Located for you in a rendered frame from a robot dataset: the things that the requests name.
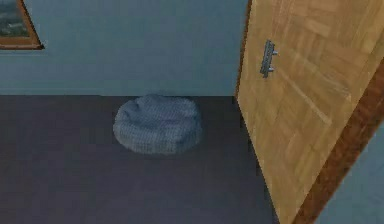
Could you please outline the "grey round floor cushion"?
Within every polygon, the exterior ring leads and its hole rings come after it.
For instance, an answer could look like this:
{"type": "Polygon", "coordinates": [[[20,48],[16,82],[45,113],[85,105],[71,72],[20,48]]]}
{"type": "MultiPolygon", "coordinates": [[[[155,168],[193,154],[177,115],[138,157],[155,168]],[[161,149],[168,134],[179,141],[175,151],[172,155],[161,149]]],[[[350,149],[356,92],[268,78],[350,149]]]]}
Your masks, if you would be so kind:
{"type": "Polygon", "coordinates": [[[120,106],[113,133],[121,145],[136,153],[178,154],[201,142],[202,117],[190,99],[145,95],[120,106]]]}

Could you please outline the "light wooden room door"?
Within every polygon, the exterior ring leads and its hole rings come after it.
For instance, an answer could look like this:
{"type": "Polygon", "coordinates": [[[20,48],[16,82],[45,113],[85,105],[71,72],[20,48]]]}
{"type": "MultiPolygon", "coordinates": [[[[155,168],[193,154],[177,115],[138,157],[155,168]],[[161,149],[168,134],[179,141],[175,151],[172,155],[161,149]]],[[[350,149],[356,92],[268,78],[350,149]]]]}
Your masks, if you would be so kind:
{"type": "Polygon", "coordinates": [[[275,224],[315,224],[384,120],[384,0],[248,0],[236,100],[275,224]]]}

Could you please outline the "wooden framed wall picture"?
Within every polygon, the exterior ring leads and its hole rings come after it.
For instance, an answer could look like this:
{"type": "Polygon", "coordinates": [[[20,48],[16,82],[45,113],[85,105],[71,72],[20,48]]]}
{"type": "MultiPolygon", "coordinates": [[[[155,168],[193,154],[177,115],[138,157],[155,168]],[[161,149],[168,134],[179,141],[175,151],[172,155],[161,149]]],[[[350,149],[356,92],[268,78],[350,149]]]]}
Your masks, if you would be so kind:
{"type": "Polygon", "coordinates": [[[43,50],[24,0],[0,0],[0,50],[43,50]]]}

